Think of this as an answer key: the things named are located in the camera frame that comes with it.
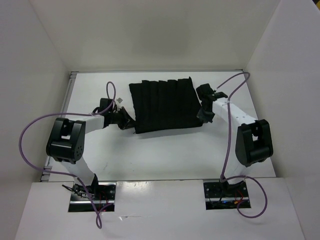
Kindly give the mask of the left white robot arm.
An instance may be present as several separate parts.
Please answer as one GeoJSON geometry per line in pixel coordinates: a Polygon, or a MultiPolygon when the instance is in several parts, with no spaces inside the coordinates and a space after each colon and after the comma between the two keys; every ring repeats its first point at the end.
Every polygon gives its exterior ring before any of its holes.
{"type": "Polygon", "coordinates": [[[135,126],[135,120],[124,107],[112,106],[105,111],[96,107],[93,114],[81,120],[58,117],[52,127],[46,153],[67,170],[73,177],[74,186],[70,191],[78,196],[94,200],[99,196],[100,188],[97,175],[90,170],[83,157],[85,136],[93,131],[102,130],[109,125],[117,125],[126,130],[135,126]]]}

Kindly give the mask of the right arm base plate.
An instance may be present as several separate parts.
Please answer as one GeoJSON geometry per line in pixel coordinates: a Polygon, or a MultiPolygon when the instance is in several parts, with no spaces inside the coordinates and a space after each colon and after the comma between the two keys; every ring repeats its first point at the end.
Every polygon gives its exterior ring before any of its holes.
{"type": "Polygon", "coordinates": [[[203,182],[206,210],[229,210],[251,208],[247,185],[244,181],[237,184],[219,181],[203,182]]]}

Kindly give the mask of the black pleated skirt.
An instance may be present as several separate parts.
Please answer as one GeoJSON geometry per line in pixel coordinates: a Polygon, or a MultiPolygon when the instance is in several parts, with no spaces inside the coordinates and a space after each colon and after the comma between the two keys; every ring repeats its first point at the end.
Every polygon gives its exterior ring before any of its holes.
{"type": "Polygon", "coordinates": [[[201,108],[190,77],[169,80],[142,80],[129,84],[135,133],[198,128],[203,125],[197,114],[201,108]]]}

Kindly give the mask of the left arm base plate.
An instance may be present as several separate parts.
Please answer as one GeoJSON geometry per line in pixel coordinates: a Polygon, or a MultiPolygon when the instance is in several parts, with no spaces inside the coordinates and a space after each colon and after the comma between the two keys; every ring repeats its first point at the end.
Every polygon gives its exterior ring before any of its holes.
{"type": "MultiPolygon", "coordinates": [[[[96,195],[91,194],[93,203],[98,211],[115,211],[116,187],[116,182],[99,182],[96,195]]],[[[84,191],[71,192],[68,212],[94,212],[94,208],[84,191]]]]}

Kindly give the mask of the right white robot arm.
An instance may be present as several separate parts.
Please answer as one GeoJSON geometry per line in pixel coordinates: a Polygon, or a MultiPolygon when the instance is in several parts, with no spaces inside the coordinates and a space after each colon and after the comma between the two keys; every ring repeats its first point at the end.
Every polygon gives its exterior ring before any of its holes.
{"type": "Polygon", "coordinates": [[[270,124],[245,113],[227,97],[200,99],[197,117],[212,123],[218,116],[227,123],[227,149],[219,177],[219,191],[229,197],[238,183],[248,178],[254,164],[262,163],[274,153],[270,124]]]}

